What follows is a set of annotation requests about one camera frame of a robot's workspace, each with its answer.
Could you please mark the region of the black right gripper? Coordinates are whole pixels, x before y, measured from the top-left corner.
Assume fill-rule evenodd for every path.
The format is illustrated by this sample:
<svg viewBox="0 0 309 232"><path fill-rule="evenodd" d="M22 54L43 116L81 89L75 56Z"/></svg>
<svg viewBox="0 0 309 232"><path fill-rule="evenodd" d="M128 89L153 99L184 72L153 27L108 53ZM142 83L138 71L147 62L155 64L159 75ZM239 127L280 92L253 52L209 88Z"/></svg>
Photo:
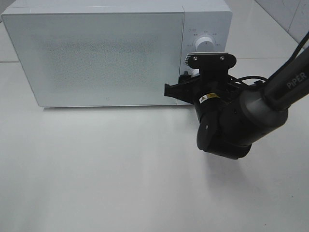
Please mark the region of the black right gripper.
<svg viewBox="0 0 309 232"><path fill-rule="evenodd" d="M199 75L191 76L185 71L179 76L178 84L164 84L164 96L193 104L194 96L208 90L229 101L244 90L244 84L232 83L228 74L237 59L228 53L223 55L197 55L189 59L191 69L199 69Z"/></svg>

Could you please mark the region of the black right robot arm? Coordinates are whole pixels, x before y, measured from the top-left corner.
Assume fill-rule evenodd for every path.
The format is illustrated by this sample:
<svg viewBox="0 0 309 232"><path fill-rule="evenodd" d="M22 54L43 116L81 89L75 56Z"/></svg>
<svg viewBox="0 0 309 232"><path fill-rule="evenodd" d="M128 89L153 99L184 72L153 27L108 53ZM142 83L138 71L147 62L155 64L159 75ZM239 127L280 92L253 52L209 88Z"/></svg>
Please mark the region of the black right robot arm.
<svg viewBox="0 0 309 232"><path fill-rule="evenodd" d="M239 159L252 144L285 124L289 107L309 93L308 36L291 57L269 78L234 78L228 71L237 62L227 52L195 52L185 63L199 74L180 75L175 85L165 84L164 94L195 107L200 150Z"/></svg>

